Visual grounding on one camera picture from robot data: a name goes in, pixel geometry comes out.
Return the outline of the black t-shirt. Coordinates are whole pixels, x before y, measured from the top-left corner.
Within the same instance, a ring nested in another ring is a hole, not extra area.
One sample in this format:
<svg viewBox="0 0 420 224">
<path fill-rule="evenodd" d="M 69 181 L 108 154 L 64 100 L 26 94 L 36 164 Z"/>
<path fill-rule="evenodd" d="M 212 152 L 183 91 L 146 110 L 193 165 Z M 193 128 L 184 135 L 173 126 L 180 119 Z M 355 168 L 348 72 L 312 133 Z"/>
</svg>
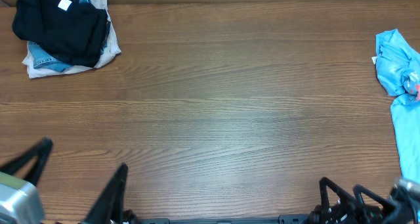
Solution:
<svg viewBox="0 0 420 224">
<path fill-rule="evenodd" d="M 12 30 L 59 61 L 92 68 L 110 22 L 104 9 L 79 0 L 17 0 Z"/>
</svg>

